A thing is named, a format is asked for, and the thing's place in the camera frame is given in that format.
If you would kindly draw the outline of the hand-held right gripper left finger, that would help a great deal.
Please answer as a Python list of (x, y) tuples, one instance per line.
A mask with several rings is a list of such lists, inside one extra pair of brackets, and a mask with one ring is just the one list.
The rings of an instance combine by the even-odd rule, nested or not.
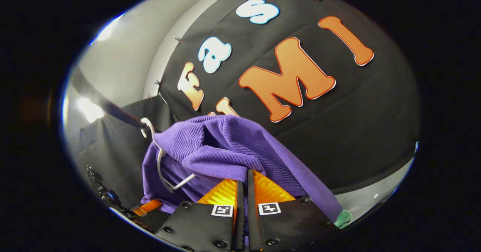
[(223, 180), (197, 202), (184, 201), (155, 235), (191, 252), (242, 252), (244, 189), (241, 181)]

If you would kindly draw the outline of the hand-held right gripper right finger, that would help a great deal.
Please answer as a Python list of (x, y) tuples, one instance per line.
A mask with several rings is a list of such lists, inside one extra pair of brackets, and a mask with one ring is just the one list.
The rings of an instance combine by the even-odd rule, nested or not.
[(247, 195), (251, 252), (306, 252), (340, 233), (310, 198), (295, 199), (252, 169)]

